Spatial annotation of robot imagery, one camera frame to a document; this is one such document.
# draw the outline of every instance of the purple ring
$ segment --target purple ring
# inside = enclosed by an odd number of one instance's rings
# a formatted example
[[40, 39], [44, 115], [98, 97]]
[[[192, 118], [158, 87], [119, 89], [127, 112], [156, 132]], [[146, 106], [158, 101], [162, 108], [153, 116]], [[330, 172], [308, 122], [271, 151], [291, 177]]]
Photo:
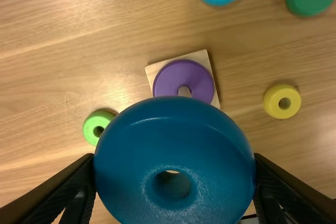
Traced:
[[153, 96], [177, 96], [179, 88], [187, 86], [191, 97], [211, 103], [214, 97], [214, 81], [209, 71], [193, 60], [175, 60], [157, 73], [153, 84]]

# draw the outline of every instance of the wood grain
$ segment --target wood grain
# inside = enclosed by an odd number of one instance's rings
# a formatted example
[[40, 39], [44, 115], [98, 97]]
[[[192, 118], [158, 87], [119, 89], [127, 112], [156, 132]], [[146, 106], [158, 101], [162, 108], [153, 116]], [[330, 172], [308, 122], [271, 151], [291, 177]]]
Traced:
[[[90, 112], [149, 98], [148, 63], [203, 48], [253, 150], [335, 198], [336, 4], [301, 19], [284, 0], [0, 0], [0, 206], [94, 151]], [[302, 95], [292, 119], [263, 111], [276, 82]], [[97, 200], [92, 223], [117, 222]]]

